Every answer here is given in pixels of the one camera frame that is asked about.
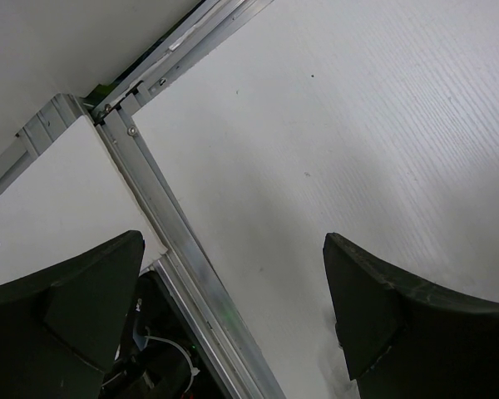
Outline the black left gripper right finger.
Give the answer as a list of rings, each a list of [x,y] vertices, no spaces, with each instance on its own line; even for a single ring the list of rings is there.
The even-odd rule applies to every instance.
[[[324,266],[338,343],[363,398],[499,398],[499,303],[444,288],[340,234]]]

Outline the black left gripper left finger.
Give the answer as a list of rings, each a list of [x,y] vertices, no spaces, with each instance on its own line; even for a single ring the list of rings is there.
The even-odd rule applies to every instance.
[[[98,397],[144,252],[130,230],[0,285],[0,398]]]

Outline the black cap pepsi bottle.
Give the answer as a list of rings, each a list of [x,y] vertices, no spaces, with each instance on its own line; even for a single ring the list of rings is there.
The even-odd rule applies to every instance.
[[[328,398],[359,398],[356,381],[351,380],[335,331],[334,313],[324,314],[324,332],[317,356],[320,373],[327,387]]]

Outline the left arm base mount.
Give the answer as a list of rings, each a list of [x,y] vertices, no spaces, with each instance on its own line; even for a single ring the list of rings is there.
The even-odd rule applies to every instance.
[[[100,398],[229,398],[225,384],[155,271],[137,280]]]

